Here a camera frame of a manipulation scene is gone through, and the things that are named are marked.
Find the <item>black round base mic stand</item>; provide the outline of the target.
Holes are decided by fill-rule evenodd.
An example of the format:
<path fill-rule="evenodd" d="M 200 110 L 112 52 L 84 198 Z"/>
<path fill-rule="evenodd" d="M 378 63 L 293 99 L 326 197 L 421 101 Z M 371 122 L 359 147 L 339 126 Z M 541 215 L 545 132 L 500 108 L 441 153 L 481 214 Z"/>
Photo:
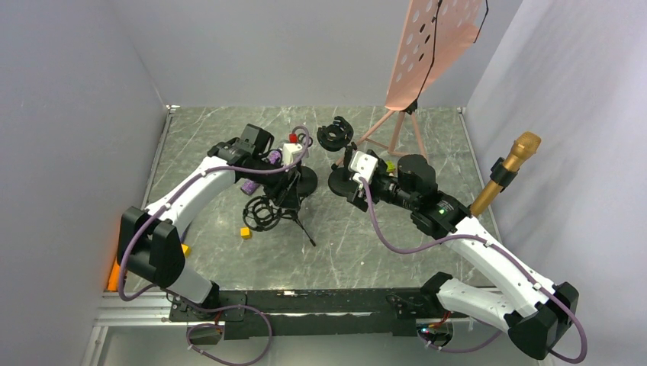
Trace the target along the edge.
<path fill-rule="evenodd" d="M 297 182 L 297 193 L 299 197 L 308 197 L 312 195 L 318 186 L 318 178 L 316 172 L 307 167 L 300 167 L 300 177 Z"/>

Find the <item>black tripod mic stand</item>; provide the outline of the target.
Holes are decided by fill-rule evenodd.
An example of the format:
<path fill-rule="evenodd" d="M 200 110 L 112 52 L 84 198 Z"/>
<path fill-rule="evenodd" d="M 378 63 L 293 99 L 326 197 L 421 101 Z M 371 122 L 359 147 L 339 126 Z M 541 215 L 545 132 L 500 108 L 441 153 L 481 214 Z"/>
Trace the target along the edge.
<path fill-rule="evenodd" d="M 250 199 L 243 208 L 243 222 L 253 232 L 267 232 L 273 230 L 281 220 L 289 220 L 299 226 L 306 234 L 313 247 L 317 244 L 301 222 L 299 210 L 276 207 L 268 197 L 257 196 Z"/>

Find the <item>orange microphone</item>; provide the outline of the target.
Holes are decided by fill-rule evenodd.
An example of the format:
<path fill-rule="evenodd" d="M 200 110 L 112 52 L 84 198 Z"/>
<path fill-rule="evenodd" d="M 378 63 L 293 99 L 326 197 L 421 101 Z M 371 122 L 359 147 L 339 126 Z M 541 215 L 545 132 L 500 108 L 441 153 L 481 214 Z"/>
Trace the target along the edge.
<path fill-rule="evenodd" d="M 113 265 L 110 271 L 110 274 L 108 276 L 108 282 L 106 284 L 106 291 L 108 292 L 117 292 L 118 290 L 118 283 L 119 283 L 119 273 L 120 273 L 120 265 L 117 263 L 117 259 L 115 258 L 113 261 Z"/>

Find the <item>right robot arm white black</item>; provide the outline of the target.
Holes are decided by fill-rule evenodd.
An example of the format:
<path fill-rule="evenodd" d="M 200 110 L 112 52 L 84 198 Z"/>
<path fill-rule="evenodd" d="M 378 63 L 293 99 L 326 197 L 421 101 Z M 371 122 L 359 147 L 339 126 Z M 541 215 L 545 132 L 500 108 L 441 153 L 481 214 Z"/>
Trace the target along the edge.
<path fill-rule="evenodd" d="M 409 255 L 445 246 L 468 260 L 499 290 L 495 294 L 438 272 L 420 289 L 420 303 L 427 315 L 436 317 L 448 311 L 470 316 L 507 334 L 521 352 L 538 360 L 553 355 L 577 364 L 586 358 L 587 336 L 576 317 L 577 289 L 568 282 L 556 284 L 506 249 L 469 207 L 438 189 L 436 172 L 424 157 L 401 157 L 395 176 L 388 174 L 385 161 L 372 151 L 355 151 L 344 164 L 351 183 L 347 200 L 369 214 L 386 248 Z M 432 242 L 409 249 L 391 244 L 375 213 L 380 202 L 408 210 L 415 227 L 432 237 Z"/>

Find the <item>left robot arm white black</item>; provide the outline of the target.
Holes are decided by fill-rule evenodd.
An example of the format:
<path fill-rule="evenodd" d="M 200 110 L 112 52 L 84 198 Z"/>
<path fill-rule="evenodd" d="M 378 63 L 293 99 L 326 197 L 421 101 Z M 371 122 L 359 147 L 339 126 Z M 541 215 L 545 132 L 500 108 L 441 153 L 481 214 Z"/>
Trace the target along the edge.
<path fill-rule="evenodd" d="M 240 179 L 265 188 L 278 189 L 281 196 L 299 202 L 295 187 L 301 161 L 311 146 L 309 131 L 296 126 L 281 148 L 291 162 L 269 163 L 274 136 L 247 124 L 239 137 L 212 146 L 198 167 L 169 193 L 143 209 L 129 207 L 121 217 L 116 260 L 119 265 L 117 292 L 123 301 L 139 297 L 127 294 L 126 276 L 135 274 L 189 303 L 189 310 L 201 320 L 213 318 L 220 306 L 217 283 L 197 273 L 182 251 L 180 236 L 197 215 Z"/>

